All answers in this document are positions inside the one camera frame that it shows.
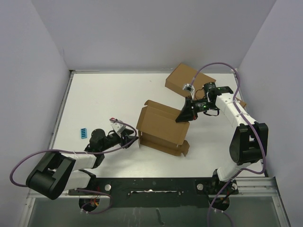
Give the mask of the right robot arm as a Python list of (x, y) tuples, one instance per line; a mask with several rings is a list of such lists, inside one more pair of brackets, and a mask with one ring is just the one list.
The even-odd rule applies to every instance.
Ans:
[(216, 169), (210, 182), (210, 189), (216, 193), (226, 190), (229, 182), (242, 171), (253, 172), (249, 168), (267, 154), (268, 126), (252, 118), (235, 99), (228, 86), (217, 87), (209, 82), (203, 85), (204, 96), (195, 100), (194, 86), (185, 84), (183, 90), (190, 93), (176, 118), (176, 122), (189, 122), (198, 118), (198, 113), (207, 114), (214, 110), (225, 115), (235, 132), (229, 146), (230, 158), (225, 165)]

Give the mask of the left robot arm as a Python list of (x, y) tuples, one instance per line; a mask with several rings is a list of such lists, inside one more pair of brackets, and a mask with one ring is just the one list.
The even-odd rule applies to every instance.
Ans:
[(95, 129), (84, 154), (47, 152), (27, 177), (26, 186), (51, 200), (57, 199), (63, 191), (77, 188), (85, 194), (92, 194), (96, 182), (87, 169), (100, 166), (105, 158), (104, 151), (116, 145), (128, 148), (136, 140), (138, 136), (134, 130), (112, 131), (106, 135), (103, 129)]

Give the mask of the small blue block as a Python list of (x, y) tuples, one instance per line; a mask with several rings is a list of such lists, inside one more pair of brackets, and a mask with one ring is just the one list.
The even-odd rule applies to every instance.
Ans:
[(87, 137), (88, 137), (87, 129), (86, 128), (81, 128), (80, 129), (80, 138), (81, 139), (86, 139)]

